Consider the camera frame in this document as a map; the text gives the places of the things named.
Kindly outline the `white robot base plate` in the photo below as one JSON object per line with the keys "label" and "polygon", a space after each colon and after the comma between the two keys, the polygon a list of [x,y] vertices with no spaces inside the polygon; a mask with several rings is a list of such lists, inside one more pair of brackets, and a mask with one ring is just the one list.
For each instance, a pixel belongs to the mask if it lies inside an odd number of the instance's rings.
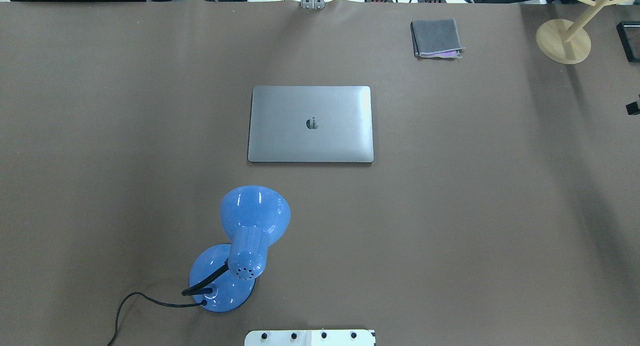
{"label": "white robot base plate", "polygon": [[247,333],[245,346],[375,346],[374,330],[260,330]]}

